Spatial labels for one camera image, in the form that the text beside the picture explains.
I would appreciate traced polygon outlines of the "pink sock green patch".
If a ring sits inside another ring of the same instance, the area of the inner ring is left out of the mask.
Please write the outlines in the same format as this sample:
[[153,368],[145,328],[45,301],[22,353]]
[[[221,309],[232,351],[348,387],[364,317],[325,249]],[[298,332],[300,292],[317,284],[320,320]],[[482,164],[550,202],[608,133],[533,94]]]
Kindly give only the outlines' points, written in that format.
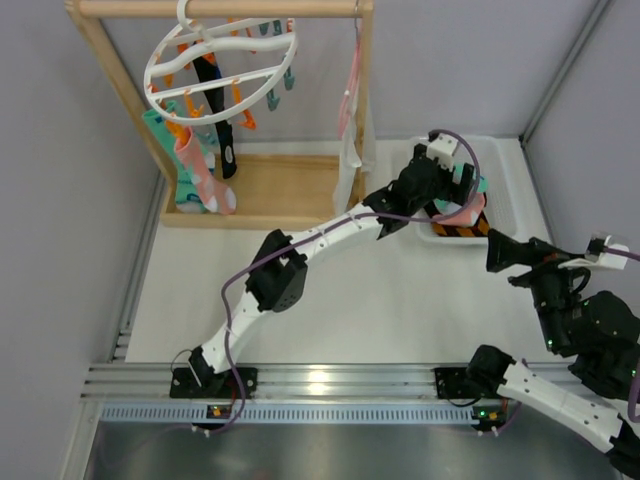
[[486,206],[486,195],[477,194],[471,204],[462,210],[462,206],[452,201],[436,199],[430,202],[425,211],[441,225],[455,227],[474,226]]

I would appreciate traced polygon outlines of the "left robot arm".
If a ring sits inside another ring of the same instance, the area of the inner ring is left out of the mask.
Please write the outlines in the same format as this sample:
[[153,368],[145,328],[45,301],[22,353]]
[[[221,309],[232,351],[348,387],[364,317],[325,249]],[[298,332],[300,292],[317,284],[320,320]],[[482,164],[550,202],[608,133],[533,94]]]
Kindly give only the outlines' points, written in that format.
[[269,317],[301,299],[310,267],[397,232],[430,202],[463,197],[473,185],[473,168],[448,167],[418,144],[395,180],[345,214],[294,235],[270,232],[254,257],[237,306],[226,310],[223,326],[210,340],[191,351],[187,365],[173,371],[171,397],[211,398],[244,388],[254,371],[235,371],[233,361]]

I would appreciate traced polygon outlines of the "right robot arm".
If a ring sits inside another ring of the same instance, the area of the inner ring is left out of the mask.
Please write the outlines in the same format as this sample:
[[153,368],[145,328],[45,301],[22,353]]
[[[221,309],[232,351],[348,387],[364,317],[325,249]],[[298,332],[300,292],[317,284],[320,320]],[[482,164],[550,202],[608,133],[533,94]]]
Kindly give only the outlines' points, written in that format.
[[593,235],[583,253],[536,237],[518,242],[496,229],[487,238],[487,271],[527,267],[509,283],[531,292],[546,349],[570,360],[568,371],[596,398],[549,382],[486,344],[468,363],[467,379],[482,392],[516,400],[565,426],[625,477],[638,478],[639,319],[610,291],[581,295],[594,270],[622,270],[638,254],[607,234]]

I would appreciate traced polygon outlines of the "mint green sock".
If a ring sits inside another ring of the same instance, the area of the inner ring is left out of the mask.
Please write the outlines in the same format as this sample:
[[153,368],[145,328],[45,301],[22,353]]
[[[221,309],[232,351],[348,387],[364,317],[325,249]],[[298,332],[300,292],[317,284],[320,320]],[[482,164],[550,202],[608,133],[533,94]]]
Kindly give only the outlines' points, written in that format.
[[176,208],[187,214],[205,213],[206,211],[213,213],[221,213],[216,199],[207,204],[201,201],[198,190],[191,180],[191,169],[185,169],[184,165],[175,153],[175,136],[167,129],[165,119],[154,109],[146,111],[142,115],[143,121],[155,136],[158,143],[163,147],[164,151],[170,156],[177,172],[176,190],[174,200]]
[[460,210],[474,189],[476,177],[477,173],[473,165],[455,164],[448,189],[434,200],[437,211],[442,215],[448,215]]

